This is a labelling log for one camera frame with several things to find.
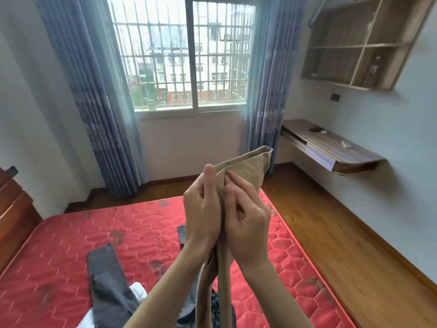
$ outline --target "beige fabric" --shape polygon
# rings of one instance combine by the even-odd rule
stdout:
[[[216,165],[217,192],[222,207],[222,223],[224,222],[223,196],[225,189],[225,173],[235,171],[259,191],[264,175],[270,166],[273,149],[262,146],[238,158]],[[226,232],[222,224],[220,236],[209,259],[203,264],[199,277],[196,304],[196,325],[198,328],[211,328],[211,284],[218,276],[218,296],[220,298],[220,325],[222,328],[232,327],[231,285],[229,266],[233,261],[232,254],[226,245]]]

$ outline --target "wooden headboard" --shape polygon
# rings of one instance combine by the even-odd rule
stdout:
[[[0,168],[0,273],[41,221],[29,195]]]

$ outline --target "wooden desk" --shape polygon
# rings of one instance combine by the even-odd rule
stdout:
[[[374,170],[386,160],[333,132],[314,132],[317,128],[307,120],[286,120],[282,123],[281,136],[329,171],[342,176]]]

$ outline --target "hand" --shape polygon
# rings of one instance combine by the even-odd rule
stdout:
[[[268,262],[271,212],[252,184],[232,171],[225,175],[225,228],[228,247],[243,271]]]
[[[187,242],[184,248],[201,263],[216,243],[221,229],[221,208],[216,187],[216,170],[208,164],[183,194],[187,219]]]

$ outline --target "glass pane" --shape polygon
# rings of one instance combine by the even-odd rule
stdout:
[[[184,0],[108,0],[135,111],[193,108]]]
[[[255,7],[193,2],[199,107],[246,102]]]

